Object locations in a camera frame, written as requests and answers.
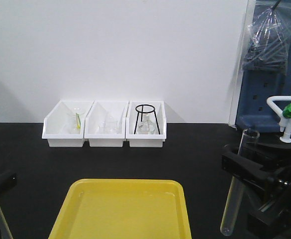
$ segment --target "yellow plastic tray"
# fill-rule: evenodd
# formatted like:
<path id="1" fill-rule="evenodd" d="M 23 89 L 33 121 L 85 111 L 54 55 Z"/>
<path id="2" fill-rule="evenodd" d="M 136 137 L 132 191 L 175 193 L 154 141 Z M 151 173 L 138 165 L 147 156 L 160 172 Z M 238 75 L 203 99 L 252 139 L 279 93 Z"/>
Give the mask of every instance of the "yellow plastic tray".
<path id="1" fill-rule="evenodd" d="M 182 186 L 171 180 L 82 179 L 49 239 L 191 239 Z"/>

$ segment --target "clear plastic bag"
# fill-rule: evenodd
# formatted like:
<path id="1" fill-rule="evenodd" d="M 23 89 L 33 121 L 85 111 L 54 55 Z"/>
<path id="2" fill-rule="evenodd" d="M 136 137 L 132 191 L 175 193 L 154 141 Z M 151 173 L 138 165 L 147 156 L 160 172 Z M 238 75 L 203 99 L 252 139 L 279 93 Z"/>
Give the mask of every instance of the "clear plastic bag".
<path id="1" fill-rule="evenodd" d="M 248 26 L 250 44 L 243 59 L 244 70 L 287 74 L 291 43 L 291 5 L 260 3 Z"/>

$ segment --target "white plastic bin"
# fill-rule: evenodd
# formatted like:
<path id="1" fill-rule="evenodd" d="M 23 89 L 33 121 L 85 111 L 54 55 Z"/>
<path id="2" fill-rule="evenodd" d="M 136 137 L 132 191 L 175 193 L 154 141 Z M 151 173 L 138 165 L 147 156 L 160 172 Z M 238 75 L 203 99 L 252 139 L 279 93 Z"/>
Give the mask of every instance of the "white plastic bin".
<path id="1" fill-rule="evenodd" d="M 148 114 L 150 121 L 155 124 L 154 134 L 134 134 L 137 111 L 135 108 L 138 105 L 152 105 L 155 108 L 158 125 L 160 129 L 160 134 L 158 134 L 156 120 L 154 113 Z M 141 122 L 141 114 L 139 114 L 138 125 Z M 131 101 L 129 104 L 129 109 L 126 118 L 126 139 L 130 143 L 130 147 L 163 147 L 163 142 L 166 139 L 166 117 L 165 117 L 165 108 L 163 101 L 151 101 L 151 102 L 140 102 L 140 101 Z"/>
<path id="2" fill-rule="evenodd" d="M 92 105 L 93 101 L 60 101 L 44 119 L 42 138 L 50 147 L 82 147 Z"/>
<path id="3" fill-rule="evenodd" d="M 128 101 L 95 101 L 86 118 L 90 147 L 122 147 Z"/>

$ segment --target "glassware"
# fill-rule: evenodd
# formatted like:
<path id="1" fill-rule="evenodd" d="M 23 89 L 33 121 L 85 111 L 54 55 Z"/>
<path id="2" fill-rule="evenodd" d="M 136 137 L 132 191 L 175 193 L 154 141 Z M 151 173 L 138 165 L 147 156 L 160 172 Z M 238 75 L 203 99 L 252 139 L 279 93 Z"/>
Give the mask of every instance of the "glassware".
<path id="1" fill-rule="evenodd" d="M 150 115 L 144 114 L 143 121 L 138 124 L 137 128 L 138 134 L 154 134 L 155 132 L 155 124 L 150 121 Z"/>
<path id="2" fill-rule="evenodd" d="M 117 120 L 107 113 L 105 120 L 99 124 L 99 133 L 116 134 Z"/>
<path id="3" fill-rule="evenodd" d="M 258 143 L 259 132 L 253 129 L 243 130 L 238 155 L 251 159 L 250 151 L 245 148 L 246 145 L 256 145 Z M 220 232 L 224 236 L 230 236 L 235 227 L 240 203 L 244 194 L 244 184 L 237 178 L 232 177 L 227 196 L 226 206 L 220 225 Z"/>
<path id="4" fill-rule="evenodd" d="M 73 108 L 67 112 L 68 115 L 68 130 L 70 134 L 79 134 L 81 129 L 81 117 L 85 110 L 80 108 Z"/>

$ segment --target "black clamp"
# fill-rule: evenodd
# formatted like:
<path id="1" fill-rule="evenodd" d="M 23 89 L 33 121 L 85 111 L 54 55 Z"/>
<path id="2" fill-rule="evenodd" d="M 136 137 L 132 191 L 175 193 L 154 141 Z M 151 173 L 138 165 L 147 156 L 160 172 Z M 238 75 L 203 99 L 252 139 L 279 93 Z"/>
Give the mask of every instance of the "black clamp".
<path id="1" fill-rule="evenodd" d="M 271 239 L 291 228 L 291 145 L 248 145 L 249 159 L 227 145 L 222 168 L 246 185 L 254 206 L 248 215 L 248 230 L 261 239 Z"/>

